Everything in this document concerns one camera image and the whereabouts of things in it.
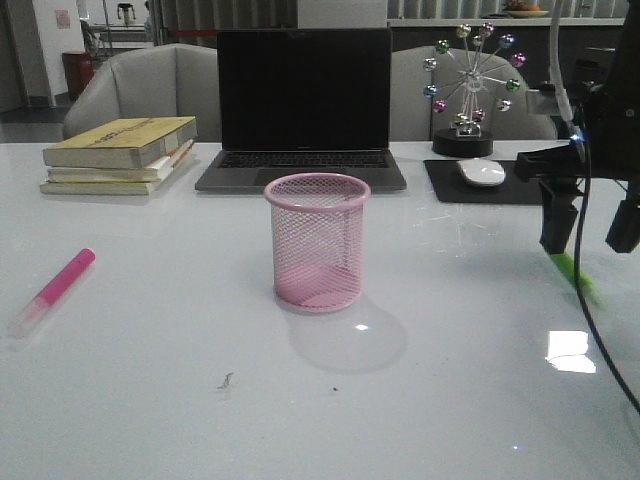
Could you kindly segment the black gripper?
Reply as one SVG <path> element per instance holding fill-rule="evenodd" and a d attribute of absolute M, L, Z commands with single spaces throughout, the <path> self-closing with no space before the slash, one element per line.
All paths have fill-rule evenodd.
<path fill-rule="evenodd" d="M 584 92 L 574 103 L 573 121 L 580 131 L 567 143 L 544 150 L 520 152 L 514 172 L 526 182 L 539 178 L 543 217 L 540 244 L 548 254 L 565 251 L 580 196 L 575 179 L 627 181 L 626 197 L 618 204 L 606 237 L 617 253 L 639 245 L 639 86 L 608 81 Z"/>

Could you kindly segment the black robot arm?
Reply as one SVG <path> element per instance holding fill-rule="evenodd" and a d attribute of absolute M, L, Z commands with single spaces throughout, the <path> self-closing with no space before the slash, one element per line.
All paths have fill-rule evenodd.
<path fill-rule="evenodd" d="M 563 118 L 580 130 L 569 143 L 520 152 L 514 173 L 522 181 L 537 179 L 543 222 L 540 244 L 549 254 L 562 253 L 573 229 L 582 193 L 579 178 L 628 183 L 606 243 L 617 253 L 639 245 L 639 3 L 631 1 L 619 44 L 604 84 L 589 91 L 574 114 Z"/>

